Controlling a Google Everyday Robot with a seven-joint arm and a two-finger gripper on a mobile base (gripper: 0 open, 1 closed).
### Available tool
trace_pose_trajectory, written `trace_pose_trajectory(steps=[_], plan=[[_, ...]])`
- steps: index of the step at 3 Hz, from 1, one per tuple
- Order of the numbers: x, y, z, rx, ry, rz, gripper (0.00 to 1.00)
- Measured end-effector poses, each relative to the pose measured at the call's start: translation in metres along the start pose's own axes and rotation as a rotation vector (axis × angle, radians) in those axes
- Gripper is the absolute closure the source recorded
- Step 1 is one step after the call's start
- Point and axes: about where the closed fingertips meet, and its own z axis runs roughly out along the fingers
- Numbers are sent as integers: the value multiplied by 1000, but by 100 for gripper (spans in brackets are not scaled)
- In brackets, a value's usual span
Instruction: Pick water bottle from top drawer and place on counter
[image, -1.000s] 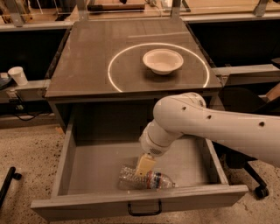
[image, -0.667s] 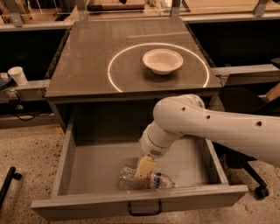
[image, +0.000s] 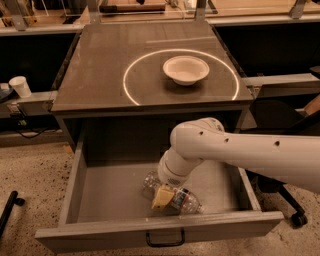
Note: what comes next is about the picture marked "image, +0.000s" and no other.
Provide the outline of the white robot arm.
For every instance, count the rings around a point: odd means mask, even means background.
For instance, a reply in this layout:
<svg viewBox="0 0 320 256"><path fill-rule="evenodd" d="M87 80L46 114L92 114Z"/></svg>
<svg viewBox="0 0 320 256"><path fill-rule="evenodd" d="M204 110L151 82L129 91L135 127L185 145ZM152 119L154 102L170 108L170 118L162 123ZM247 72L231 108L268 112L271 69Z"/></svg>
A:
<svg viewBox="0 0 320 256"><path fill-rule="evenodd" d="M320 193L320 137L227 133L220 121L178 124L157 174L163 184L183 185L206 160L215 160Z"/></svg>

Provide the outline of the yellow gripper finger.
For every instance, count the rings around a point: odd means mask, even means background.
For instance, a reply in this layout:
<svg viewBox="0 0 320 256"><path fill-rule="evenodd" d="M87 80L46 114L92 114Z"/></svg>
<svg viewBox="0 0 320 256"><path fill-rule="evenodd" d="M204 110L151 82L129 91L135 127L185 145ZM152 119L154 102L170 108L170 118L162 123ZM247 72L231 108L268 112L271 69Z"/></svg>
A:
<svg viewBox="0 0 320 256"><path fill-rule="evenodd" d="M174 194L173 188L166 185L159 186L152 201L152 209L163 210L170 203Z"/></svg>

